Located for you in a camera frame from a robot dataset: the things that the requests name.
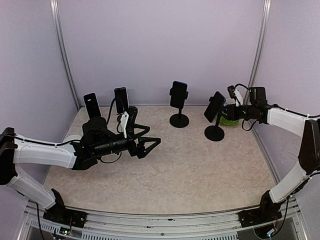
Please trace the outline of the phone with teal case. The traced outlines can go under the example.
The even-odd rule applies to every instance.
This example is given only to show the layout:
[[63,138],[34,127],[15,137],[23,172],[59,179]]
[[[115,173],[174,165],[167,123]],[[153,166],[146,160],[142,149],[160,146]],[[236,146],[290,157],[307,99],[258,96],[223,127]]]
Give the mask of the phone with teal case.
[[209,98],[209,104],[204,111],[204,116],[210,123],[214,121],[225,102],[226,98],[219,91],[216,91],[215,94]]

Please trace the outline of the black clamp phone stand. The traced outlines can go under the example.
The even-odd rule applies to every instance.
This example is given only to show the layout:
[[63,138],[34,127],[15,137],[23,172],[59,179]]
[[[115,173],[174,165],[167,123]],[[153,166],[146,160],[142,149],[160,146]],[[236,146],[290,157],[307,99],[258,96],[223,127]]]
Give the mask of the black clamp phone stand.
[[175,128],[184,128],[189,124],[189,118],[182,114],[182,109],[178,109],[178,113],[173,114],[169,122]]

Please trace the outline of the folding phone stand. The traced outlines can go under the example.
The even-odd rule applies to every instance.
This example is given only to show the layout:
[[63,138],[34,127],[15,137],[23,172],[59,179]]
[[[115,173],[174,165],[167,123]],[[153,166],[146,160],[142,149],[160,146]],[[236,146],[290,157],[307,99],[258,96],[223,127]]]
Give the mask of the folding phone stand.
[[118,123],[125,123],[127,121],[127,115],[125,113],[119,114],[117,116],[117,122]]

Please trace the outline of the phone with light-blue case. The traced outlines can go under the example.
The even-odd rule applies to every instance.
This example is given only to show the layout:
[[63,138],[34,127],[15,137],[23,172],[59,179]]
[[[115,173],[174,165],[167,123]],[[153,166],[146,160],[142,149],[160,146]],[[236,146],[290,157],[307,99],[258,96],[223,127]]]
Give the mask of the phone with light-blue case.
[[117,114],[122,114],[129,109],[128,92],[126,87],[114,89],[114,97]]

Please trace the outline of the phone with dark-blue case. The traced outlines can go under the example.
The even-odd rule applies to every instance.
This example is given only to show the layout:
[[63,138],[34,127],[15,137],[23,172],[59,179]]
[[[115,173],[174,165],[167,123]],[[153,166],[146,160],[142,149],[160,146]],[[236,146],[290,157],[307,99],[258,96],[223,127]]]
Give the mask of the phone with dark-blue case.
[[188,98],[188,85],[184,82],[173,81],[169,91],[170,106],[177,109],[183,109],[185,100]]

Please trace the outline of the phone with lilac case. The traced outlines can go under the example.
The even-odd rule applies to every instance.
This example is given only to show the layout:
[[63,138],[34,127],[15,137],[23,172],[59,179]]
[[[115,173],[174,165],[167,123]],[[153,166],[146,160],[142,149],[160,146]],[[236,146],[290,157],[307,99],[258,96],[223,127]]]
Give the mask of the phone with lilac case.
[[83,100],[89,119],[101,116],[98,99],[94,92],[85,94]]

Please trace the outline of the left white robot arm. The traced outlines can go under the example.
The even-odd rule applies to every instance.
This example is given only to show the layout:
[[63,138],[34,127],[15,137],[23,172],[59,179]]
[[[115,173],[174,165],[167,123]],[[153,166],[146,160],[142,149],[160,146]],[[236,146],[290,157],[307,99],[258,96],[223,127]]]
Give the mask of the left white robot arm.
[[41,205],[57,221],[70,218],[59,192],[45,188],[27,174],[20,164],[58,166],[74,171],[88,170],[104,156],[128,151],[142,159],[161,143],[159,137],[146,137],[150,127],[135,123],[138,109],[130,106],[120,115],[120,133],[108,129],[109,119],[101,115],[94,93],[85,95],[89,120],[82,125],[82,136],[72,135],[64,142],[40,142],[15,133],[7,127],[0,135],[0,184]]

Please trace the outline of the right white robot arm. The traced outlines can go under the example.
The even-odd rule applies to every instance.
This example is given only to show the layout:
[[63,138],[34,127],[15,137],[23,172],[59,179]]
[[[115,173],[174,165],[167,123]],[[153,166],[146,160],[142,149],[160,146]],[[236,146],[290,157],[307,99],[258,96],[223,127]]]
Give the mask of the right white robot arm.
[[320,172],[320,117],[269,104],[266,90],[261,86],[247,88],[249,102],[245,104],[237,88],[237,85],[227,88],[230,98],[235,102],[223,109],[222,114],[226,119],[253,120],[299,140],[296,162],[286,175],[261,197],[255,216],[260,222],[266,222],[285,200]]

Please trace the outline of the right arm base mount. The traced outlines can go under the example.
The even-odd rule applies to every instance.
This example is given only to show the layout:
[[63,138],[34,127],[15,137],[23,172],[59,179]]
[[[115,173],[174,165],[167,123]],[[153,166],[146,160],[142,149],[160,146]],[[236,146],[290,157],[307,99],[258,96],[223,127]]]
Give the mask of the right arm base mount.
[[239,221],[242,228],[251,227],[263,223],[275,221],[276,218],[281,219],[282,213],[275,211],[272,213],[262,213],[260,208],[242,210],[238,213]]

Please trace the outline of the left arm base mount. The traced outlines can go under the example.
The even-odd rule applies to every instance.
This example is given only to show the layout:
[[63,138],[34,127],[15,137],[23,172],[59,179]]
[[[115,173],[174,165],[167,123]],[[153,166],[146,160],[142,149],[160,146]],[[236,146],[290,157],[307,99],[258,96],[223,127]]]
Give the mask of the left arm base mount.
[[84,228],[87,219],[87,213],[84,211],[66,208],[62,211],[56,211],[55,213],[46,211],[43,214],[43,218],[54,223],[67,225],[69,227]]

